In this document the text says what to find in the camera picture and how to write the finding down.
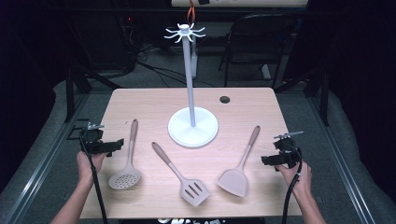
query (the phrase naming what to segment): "wooden tabletop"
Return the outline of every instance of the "wooden tabletop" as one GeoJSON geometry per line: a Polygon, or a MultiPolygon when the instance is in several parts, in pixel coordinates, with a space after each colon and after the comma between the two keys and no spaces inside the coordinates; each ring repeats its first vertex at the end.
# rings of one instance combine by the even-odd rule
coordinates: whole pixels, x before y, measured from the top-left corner
{"type": "MultiPolygon", "coordinates": [[[[125,139],[121,150],[105,158],[98,177],[108,218],[158,217],[265,217],[282,216],[287,192],[285,181],[274,167],[262,163],[261,156],[278,153],[274,136],[287,133],[285,121],[272,89],[196,88],[195,106],[213,113],[219,132],[205,147],[187,149],[176,144],[167,131],[169,119],[188,107],[187,89],[119,89],[108,103],[102,124],[104,142],[125,139]],[[225,104],[221,97],[228,97],[225,104]],[[133,165],[142,173],[130,189],[112,189],[108,179],[127,162],[131,124],[138,120],[133,165]],[[261,131],[247,157],[247,196],[232,195],[217,185],[225,170],[241,161],[255,126],[261,131]],[[180,182],[153,150],[157,142],[186,178],[204,182],[210,196],[194,207],[180,197],[180,182]]],[[[300,215],[291,197],[289,215],[300,215]]],[[[82,218],[101,218],[100,206],[92,188],[82,218]]]]}
{"type": "MultiPolygon", "coordinates": [[[[193,0],[195,7],[306,7],[307,0],[211,0],[200,5],[193,0]]],[[[189,0],[172,0],[172,7],[189,7],[189,0]]]]}

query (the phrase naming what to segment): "utensil handle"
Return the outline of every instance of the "utensil handle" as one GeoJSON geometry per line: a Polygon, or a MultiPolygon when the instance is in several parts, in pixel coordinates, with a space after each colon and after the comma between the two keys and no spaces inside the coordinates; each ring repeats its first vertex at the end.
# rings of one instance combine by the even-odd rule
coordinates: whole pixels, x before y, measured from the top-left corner
{"type": "Polygon", "coordinates": [[[137,126],[138,126],[137,119],[134,119],[131,126],[131,137],[129,139],[130,141],[134,141],[136,139],[137,126]]]}
{"type": "Polygon", "coordinates": [[[253,147],[254,142],[257,139],[257,136],[259,135],[260,129],[261,129],[260,125],[257,125],[254,128],[253,133],[251,134],[250,140],[248,141],[247,149],[245,150],[244,157],[242,157],[241,162],[239,162],[239,165],[237,166],[238,169],[242,170],[244,168],[245,161],[248,158],[248,153],[250,152],[251,148],[253,147]]]}
{"type": "Polygon", "coordinates": [[[163,159],[163,161],[169,165],[169,163],[171,163],[171,160],[169,160],[168,156],[166,156],[165,152],[163,151],[163,149],[160,147],[160,145],[158,145],[155,142],[152,142],[152,148],[154,148],[154,151],[157,152],[157,154],[160,156],[161,159],[163,159]]]}

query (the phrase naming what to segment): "spatula head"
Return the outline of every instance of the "spatula head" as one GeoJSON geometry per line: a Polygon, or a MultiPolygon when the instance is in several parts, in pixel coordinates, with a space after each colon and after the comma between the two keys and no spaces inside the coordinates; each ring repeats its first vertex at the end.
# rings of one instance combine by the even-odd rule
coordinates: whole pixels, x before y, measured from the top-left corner
{"type": "Polygon", "coordinates": [[[245,197],[248,193],[248,180],[242,172],[236,169],[224,172],[218,180],[218,185],[239,197],[245,197]]]}
{"type": "Polygon", "coordinates": [[[197,179],[186,179],[181,186],[180,195],[188,203],[193,206],[198,206],[209,196],[209,191],[202,181],[197,179]]]}

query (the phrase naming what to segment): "human arm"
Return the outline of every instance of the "human arm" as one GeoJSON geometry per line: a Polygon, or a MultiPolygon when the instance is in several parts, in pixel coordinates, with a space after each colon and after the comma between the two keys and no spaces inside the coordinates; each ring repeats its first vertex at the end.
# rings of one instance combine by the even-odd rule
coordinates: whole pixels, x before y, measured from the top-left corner
{"type": "MultiPolygon", "coordinates": [[[[289,186],[291,180],[297,173],[299,163],[297,163],[293,168],[288,169],[283,165],[278,165],[276,168],[282,173],[283,177],[285,178],[286,185],[289,186]]],[[[299,181],[294,185],[293,188],[293,195],[301,209],[303,214],[304,223],[306,224],[321,224],[326,223],[318,205],[312,196],[311,192],[311,167],[303,161],[303,166],[301,170],[301,175],[299,177],[299,181]]]]}
{"type": "MultiPolygon", "coordinates": [[[[106,153],[92,155],[92,162],[99,173],[106,153]]],[[[78,223],[79,217],[93,185],[91,164],[87,155],[80,151],[77,154],[78,184],[66,204],[58,212],[51,223],[78,223]]]]}

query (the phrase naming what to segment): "gray floor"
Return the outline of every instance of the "gray floor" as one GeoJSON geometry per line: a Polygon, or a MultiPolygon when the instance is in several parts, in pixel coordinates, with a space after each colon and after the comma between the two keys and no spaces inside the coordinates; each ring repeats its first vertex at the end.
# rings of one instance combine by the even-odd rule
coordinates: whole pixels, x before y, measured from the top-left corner
{"type": "MultiPolygon", "coordinates": [[[[171,69],[184,74],[181,48],[165,52],[154,49],[141,55],[140,62],[171,69]]],[[[222,87],[223,71],[218,71],[219,49],[200,47],[198,75],[195,88],[222,87]]],[[[240,74],[252,74],[248,79],[260,79],[257,67],[232,68],[230,87],[270,86],[262,80],[240,80],[240,74]]],[[[184,87],[182,75],[165,72],[158,75],[137,65],[135,70],[111,80],[125,88],[184,87]]],[[[62,207],[77,183],[77,141],[65,140],[73,125],[85,121],[100,122],[111,90],[96,80],[90,80],[93,91],[89,95],[76,92],[77,113],[64,123],[64,83],[54,88],[57,93],[52,113],[30,149],[20,169],[0,195],[0,223],[48,223],[62,207]]],[[[318,206],[328,223],[396,223],[395,204],[373,182],[359,160],[354,133],[338,102],[331,94],[329,127],[318,118],[318,100],[305,98],[304,83],[276,95],[285,121],[291,132],[304,131],[294,137],[304,159],[313,170],[312,190],[318,206]]],[[[280,223],[280,217],[266,217],[266,223],[280,223]]],[[[301,217],[290,217],[289,223],[303,223],[301,217]]],[[[81,223],[101,223],[100,219],[81,220],[81,223]]]]}

